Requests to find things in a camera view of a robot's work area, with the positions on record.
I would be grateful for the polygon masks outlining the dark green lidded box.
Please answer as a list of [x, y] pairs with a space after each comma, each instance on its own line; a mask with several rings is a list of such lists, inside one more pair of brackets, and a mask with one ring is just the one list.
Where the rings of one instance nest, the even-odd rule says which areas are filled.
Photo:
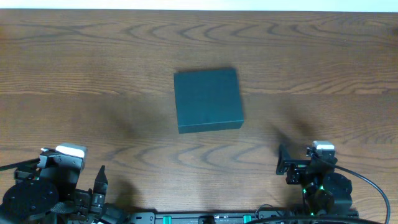
[[174, 90], [180, 134], [239, 129], [244, 123], [234, 68], [175, 73]]

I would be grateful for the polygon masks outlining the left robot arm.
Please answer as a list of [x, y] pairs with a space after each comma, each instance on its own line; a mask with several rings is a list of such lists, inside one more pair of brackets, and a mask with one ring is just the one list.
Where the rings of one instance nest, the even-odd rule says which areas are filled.
[[36, 159], [2, 166], [14, 170], [16, 183], [2, 198], [1, 223], [129, 223], [128, 212], [105, 201], [104, 166], [93, 188], [76, 187], [84, 164], [82, 155], [45, 148]]

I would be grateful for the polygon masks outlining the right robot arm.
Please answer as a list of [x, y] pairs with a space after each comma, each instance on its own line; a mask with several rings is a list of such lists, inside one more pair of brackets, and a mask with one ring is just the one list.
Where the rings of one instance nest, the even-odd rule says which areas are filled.
[[285, 174], [287, 184], [301, 186], [307, 214], [348, 214], [352, 206], [352, 182], [335, 172], [335, 146], [329, 141], [314, 141], [307, 147], [307, 156], [309, 160], [293, 159], [281, 144], [275, 173]]

